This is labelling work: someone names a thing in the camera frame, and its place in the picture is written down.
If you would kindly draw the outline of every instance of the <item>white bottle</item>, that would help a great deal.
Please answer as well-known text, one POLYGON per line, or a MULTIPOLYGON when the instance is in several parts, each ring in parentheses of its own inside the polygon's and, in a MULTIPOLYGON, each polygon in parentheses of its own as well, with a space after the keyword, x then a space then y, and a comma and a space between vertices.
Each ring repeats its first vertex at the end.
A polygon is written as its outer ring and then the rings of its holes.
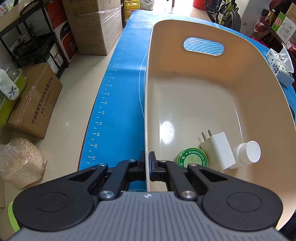
POLYGON ((235 164, 229 168, 236 169, 240 167, 246 167, 247 165, 259 161, 261 149, 257 142, 249 141, 247 143, 239 144, 233 148, 232 154, 235 159, 235 164))

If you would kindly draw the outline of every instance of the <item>plug prong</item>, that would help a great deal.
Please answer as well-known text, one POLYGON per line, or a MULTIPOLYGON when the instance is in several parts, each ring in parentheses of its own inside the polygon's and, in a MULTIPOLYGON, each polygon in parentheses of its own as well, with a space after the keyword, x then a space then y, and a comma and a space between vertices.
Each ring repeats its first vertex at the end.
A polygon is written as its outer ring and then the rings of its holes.
POLYGON ((203 132, 202 132, 202 137, 203 137, 204 141, 207 139, 203 132))

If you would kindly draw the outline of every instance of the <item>green tin lid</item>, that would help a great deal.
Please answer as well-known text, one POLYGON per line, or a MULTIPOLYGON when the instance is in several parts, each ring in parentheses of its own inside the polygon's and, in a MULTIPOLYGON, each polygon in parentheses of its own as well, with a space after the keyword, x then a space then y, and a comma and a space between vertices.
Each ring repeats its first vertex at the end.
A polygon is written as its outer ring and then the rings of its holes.
POLYGON ((186 148, 182 150, 178 154, 175 162, 180 167, 187 167, 187 165, 190 163, 196 163, 201 166, 207 167, 207 157, 205 153, 198 148, 186 148))

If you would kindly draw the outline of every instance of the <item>white power adapter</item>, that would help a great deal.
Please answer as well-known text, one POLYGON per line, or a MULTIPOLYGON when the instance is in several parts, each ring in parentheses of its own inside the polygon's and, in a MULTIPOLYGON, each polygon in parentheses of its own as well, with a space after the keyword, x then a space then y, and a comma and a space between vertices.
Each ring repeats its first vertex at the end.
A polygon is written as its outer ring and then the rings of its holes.
POLYGON ((208 167, 215 171, 222 171, 235 164, 235 159, 232 154, 229 142, 224 132, 213 135, 208 130, 209 138, 206 139, 202 132, 202 137, 205 140, 200 144, 202 151, 208 159, 208 167))

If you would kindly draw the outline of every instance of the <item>beige plastic bin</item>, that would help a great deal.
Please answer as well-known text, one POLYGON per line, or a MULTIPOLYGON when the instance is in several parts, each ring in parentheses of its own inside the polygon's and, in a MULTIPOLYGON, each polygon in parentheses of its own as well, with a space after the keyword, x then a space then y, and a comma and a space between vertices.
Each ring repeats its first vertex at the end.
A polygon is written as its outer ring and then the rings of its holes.
MULTIPOLYGON (((217 27, 180 20, 154 25, 145 86, 146 178, 148 153, 175 160, 198 147, 201 132, 224 131, 231 148, 255 140, 258 163, 224 172, 274 191, 284 210, 277 229, 296 207, 296 131, 278 80, 262 54, 247 40, 217 27), (221 55, 185 50, 196 37, 223 44, 221 55)), ((161 182, 147 190, 165 191, 161 182)))

